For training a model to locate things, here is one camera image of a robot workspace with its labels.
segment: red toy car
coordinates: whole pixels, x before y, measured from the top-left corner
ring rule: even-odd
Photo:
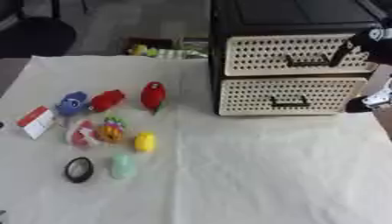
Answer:
[[[115,106],[124,98],[125,94],[118,89],[106,91],[103,94],[97,95],[91,100],[89,109],[95,112],[103,112]]]

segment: black rubber ring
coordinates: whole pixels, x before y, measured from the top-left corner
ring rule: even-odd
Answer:
[[[80,162],[85,163],[85,167],[84,167],[85,171],[79,176],[73,176],[70,173],[71,166]],[[86,182],[88,179],[91,178],[91,176],[93,176],[93,173],[94,173],[93,163],[87,157],[74,158],[73,160],[69,161],[69,163],[66,165],[66,168],[64,170],[64,175],[66,176],[66,178],[74,184]]]

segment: perforated drawer front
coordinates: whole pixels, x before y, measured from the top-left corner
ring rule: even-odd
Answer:
[[[222,116],[330,115],[367,83],[364,78],[223,80]]]
[[[338,66],[328,61],[353,34],[233,37],[227,41],[225,75],[368,73],[377,68],[355,48]]]

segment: gray floor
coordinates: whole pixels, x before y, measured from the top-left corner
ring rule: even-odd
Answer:
[[[61,0],[63,20],[79,37],[71,55],[115,55],[129,37],[205,37],[208,32],[208,0]],[[26,0],[30,15],[48,15],[48,0]]]

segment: white tablecloth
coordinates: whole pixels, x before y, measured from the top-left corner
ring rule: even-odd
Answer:
[[[169,95],[156,116],[139,104],[148,81]],[[117,88],[128,99],[111,114],[128,122],[129,139],[156,132],[154,154],[75,149],[60,126],[33,141],[15,125],[67,93]],[[204,60],[33,58],[0,100],[0,121],[0,210],[10,223],[392,223],[392,147],[372,114],[218,117]],[[136,160],[134,178],[109,176],[118,151]],[[95,165],[82,185],[61,176],[78,156]]]

